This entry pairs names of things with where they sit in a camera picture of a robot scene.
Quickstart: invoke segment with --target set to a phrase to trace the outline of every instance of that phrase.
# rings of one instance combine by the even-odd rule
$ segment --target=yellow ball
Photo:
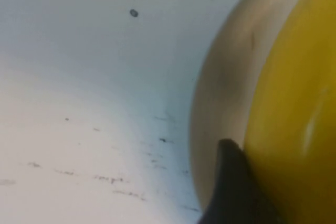
[[[289,224],[336,223],[336,0],[300,0],[260,74],[245,150]]]

